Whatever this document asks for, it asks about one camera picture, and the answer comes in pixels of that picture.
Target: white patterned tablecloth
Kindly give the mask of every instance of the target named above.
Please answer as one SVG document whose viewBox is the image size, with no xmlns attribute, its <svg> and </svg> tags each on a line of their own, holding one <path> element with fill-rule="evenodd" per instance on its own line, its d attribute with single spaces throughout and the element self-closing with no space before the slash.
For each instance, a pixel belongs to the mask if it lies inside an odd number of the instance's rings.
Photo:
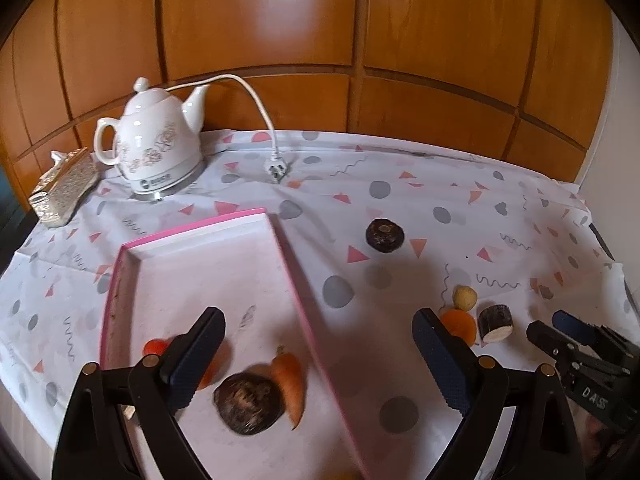
<svg viewBox="0 0 640 480">
<path fill-rule="evenodd" d="M 479 308 L 510 306 L 514 334 L 474 346 L 506 367 L 549 361 L 524 332 L 559 308 L 638 340 L 622 266 L 602 251 L 572 186 L 404 140 L 326 132 L 278 138 L 291 164 L 279 185 L 263 170 L 266 132 L 209 132 L 202 134 L 207 169 L 187 189 L 138 202 L 110 169 L 69 225 L 38 224 L 17 251 L 0 280 L 0 378 L 51 446 L 79 369 L 98 360 L 120 245 L 235 210 L 265 207 L 284 233 L 319 357 L 371 479 L 425 478 L 460 421 L 410 332 L 414 312 L 450 305 L 455 286 L 473 286 Z M 406 235 L 391 254 L 364 238 L 380 217 Z M 483 474 L 497 461 L 510 418 L 503 417 Z"/>
</svg>

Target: kettle handle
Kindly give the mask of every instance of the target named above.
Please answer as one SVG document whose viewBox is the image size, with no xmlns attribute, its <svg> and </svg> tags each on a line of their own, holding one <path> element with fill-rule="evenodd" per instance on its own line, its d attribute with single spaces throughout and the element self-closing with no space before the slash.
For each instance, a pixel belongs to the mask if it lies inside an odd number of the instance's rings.
<svg viewBox="0 0 640 480">
<path fill-rule="evenodd" d="M 120 162 L 120 155 L 117 155 L 113 158 L 108 157 L 106 153 L 102 150 L 102 132 L 107 126 L 110 126 L 114 130 L 118 131 L 118 124 L 120 123 L 117 119 L 112 119 L 110 117 L 103 117 L 98 119 L 98 124 L 95 127 L 94 133 L 94 152 L 96 158 L 103 164 L 107 166 L 114 166 Z"/>
</svg>

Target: silver decorative box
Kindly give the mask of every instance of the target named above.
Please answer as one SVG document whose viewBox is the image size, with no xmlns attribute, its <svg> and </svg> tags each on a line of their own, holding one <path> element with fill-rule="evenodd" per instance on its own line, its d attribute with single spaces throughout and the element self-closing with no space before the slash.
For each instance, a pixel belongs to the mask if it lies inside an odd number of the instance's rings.
<svg viewBox="0 0 640 480">
<path fill-rule="evenodd" d="M 51 152 L 56 165 L 40 177 L 29 203 L 47 227 L 66 225 L 78 201 L 98 182 L 98 171 L 88 148 L 71 153 Z"/>
</svg>

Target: wooden wall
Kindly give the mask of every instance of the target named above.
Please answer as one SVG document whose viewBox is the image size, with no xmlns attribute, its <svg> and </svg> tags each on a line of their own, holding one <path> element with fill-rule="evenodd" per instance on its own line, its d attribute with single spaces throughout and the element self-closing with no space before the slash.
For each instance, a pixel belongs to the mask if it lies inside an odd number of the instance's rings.
<svg viewBox="0 0 640 480">
<path fill-rule="evenodd" d="M 0 50 L 0 162 L 25 198 L 135 79 L 246 76 L 280 129 L 400 137 L 573 180 L 609 74 L 603 0 L 34 0 Z M 206 128 L 261 128 L 235 83 Z"/>
</svg>

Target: round dark slice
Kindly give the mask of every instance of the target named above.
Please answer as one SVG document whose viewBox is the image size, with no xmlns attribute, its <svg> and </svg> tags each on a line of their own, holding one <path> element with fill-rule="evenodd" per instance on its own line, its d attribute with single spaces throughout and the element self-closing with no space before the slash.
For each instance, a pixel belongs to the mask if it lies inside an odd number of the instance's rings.
<svg viewBox="0 0 640 480">
<path fill-rule="evenodd" d="M 381 253 L 391 253 L 404 243 L 404 231 L 386 218 L 377 218 L 365 233 L 367 244 Z"/>
<path fill-rule="evenodd" d="M 282 394 L 268 378 L 249 372 L 227 377 L 213 393 L 220 417 L 240 435 L 253 435 L 270 427 L 284 412 Z"/>
<path fill-rule="evenodd" d="M 492 305 L 478 315 L 478 332 L 484 343 L 497 343 L 513 332 L 513 318 L 506 305 Z"/>
</svg>

